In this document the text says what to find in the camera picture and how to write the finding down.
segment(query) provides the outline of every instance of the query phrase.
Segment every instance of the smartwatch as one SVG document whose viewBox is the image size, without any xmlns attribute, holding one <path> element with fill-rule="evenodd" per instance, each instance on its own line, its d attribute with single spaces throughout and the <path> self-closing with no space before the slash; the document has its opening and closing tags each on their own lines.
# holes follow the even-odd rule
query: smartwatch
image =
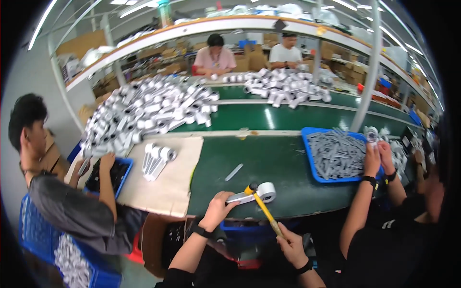
<svg viewBox="0 0 461 288">
<path fill-rule="evenodd" d="M 301 267 L 301 268 L 299 268 L 299 269 L 296 269 L 296 273 L 297 273 L 298 275 L 304 274 L 304 273 L 306 273 L 307 271 L 312 270 L 312 267 L 313 267 L 313 264 L 312 264 L 311 259 L 309 258 L 309 260 L 307 261 L 306 265 L 304 265 L 303 267 Z"/>
<path fill-rule="evenodd" d="M 208 231 L 205 230 L 205 228 L 200 227 L 199 224 L 198 224 L 198 221 L 197 222 L 194 221 L 192 223 L 192 225 L 190 227 L 190 232 L 191 232 L 191 234 L 195 232 L 198 235 L 203 236 L 203 237 L 208 238 L 208 239 L 213 236 L 213 232 L 208 232 Z"/>
<path fill-rule="evenodd" d="M 376 179 L 374 177 L 371 177 L 371 176 L 363 176 L 362 177 L 362 181 L 369 181 L 370 184 L 373 186 L 373 190 L 377 190 L 378 189 L 378 181 L 376 181 Z"/>
<path fill-rule="evenodd" d="M 394 179 L 396 178 L 396 175 L 397 175 L 397 170 L 395 170 L 394 173 L 392 173 L 391 175 L 386 175 L 385 176 L 386 177 L 386 180 L 385 180 L 386 185 L 388 185 L 389 182 L 394 181 Z"/>
</svg>

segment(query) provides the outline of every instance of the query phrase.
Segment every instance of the green table surface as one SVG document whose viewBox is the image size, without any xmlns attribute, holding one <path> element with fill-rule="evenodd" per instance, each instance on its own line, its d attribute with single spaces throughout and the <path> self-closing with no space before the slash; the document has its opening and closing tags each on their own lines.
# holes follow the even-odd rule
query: green table surface
<svg viewBox="0 0 461 288">
<path fill-rule="evenodd" d="M 244 93 L 243 86 L 213 87 L 213 90 L 218 91 L 220 98 L 223 100 L 261 99 L 259 95 Z M 346 106 L 346 107 L 351 107 L 351 108 L 359 108 L 361 97 L 355 97 L 352 95 L 335 93 L 335 92 L 330 92 L 330 95 L 331 95 L 331 102 L 326 102 L 328 104 Z M 376 113 L 381 113 L 384 115 L 389 115 L 397 119 L 413 123 L 413 120 L 410 118 L 410 116 L 407 113 L 397 110 L 395 108 L 392 108 L 388 105 L 384 105 L 384 104 L 371 101 L 368 110 L 372 112 L 376 112 Z"/>
<path fill-rule="evenodd" d="M 190 186 L 189 215 L 203 216 L 219 191 L 242 192 L 252 181 L 274 183 L 277 196 L 267 204 L 275 218 L 327 212 L 350 205 L 358 182 L 317 182 L 301 136 L 205 137 Z M 228 182 L 237 165 L 243 167 Z M 265 219 L 256 202 L 238 205 L 229 218 Z"/>
<path fill-rule="evenodd" d="M 231 104 L 220 105 L 219 110 L 211 114 L 212 125 L 181 125 L 173 132 L 239 130 L 301 130 L 303 127 L 333 128 L 349 130 L 355 112 L 327 107 L 298 106 L 291 109 L 288 105 L 274 108 L 269 104 Z M 387 128 L 391 135 L 401 135 L 407 126 L 405 123 L 367 114 L 363 125 L 374 126 L 378 130 Z"/>
</svg>

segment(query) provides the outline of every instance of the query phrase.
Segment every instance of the metal shelf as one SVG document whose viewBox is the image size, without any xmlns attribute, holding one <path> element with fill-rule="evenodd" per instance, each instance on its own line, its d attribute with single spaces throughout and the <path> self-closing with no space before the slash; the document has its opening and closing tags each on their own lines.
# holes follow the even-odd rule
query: metal shelf
<svg viewBox="0 0 461 288">
<path fill-rule="evenodd" d="M 241 15 L 227 16 L 216 18 L 202 18 L 191 22 L 181 23 L 170 26 L 164 29 L 159 29 L 151 34 L 144 35 L 138 39 L 125 44 L 124 46 L 115 49 L 109 54 L 104 55 L 97 62 L 87 67 L 81 73 L 76 75 L 67 85 L 66 91 L 75 87 L 78 83 L 91 76 L 100 69 L 112 64 L 131 53 L 147 48 L 157 43 L 171 41 L 177 38 L 192 36 L 202 33 L 215 31 L 232 31 L 235 29 L 257 30 L 259 32 L 273 32 L 275 21 L 283 20 L 287 27 L 284 31 L 293 32 L 299 35 L 308 35 L 320 38 L 322 40 L 336 42 L 341 46 L 349 47 L 353 50 L 360 51 L 363 54 L 370 55 L 372 47 L 359 39 L 342 33 L 339 30 L 325 27 L 316 23 L 302 21 L 298 19 L 282 18 L 276 16 L 257 16 L 257 15 Z M 404 81 L 406 81 L 413 89 L 435 110 L 434 104 L 428 100 L 421 88 L 413 81 L 413 79 L 397 66 L 392 60 L 380 55 L 380 63 L 397 73 Z"/>
</svg>

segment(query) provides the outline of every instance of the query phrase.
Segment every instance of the pink shirt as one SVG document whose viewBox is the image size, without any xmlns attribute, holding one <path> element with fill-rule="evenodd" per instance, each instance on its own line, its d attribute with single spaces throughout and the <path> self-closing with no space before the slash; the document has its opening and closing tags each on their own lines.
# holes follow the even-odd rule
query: pink shirt
<svg viewBox="0 0 461 288">
<path fill-rule="evenodd" d="M 217 63 L 213 61 L 210 50 L 208 47 L 204 47 L 197 52 L 197 56 L 194 62 L 195 66 L 203 68 L 216 68 L 216 69 L 227 69 L 235 68 L 237 64 L 235 63 L 234 53 L 231 50 L 223 47 L 221 54 L 218 57 Z"/>
</svg>

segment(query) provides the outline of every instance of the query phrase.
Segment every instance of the white t-shirt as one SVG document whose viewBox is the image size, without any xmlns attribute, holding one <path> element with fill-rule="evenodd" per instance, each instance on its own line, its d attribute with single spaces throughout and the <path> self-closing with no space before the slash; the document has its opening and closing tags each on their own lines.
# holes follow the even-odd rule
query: white t-shirt
<svg viewBox="0 0 461 288">
<path fill-rule="evenodd" d="M 277 44 L 271 49 L 269 62 L 298 62 L 302 61 L 301 51 L 298 48 L 285 48 L 283 44 Z"/>
</svg>

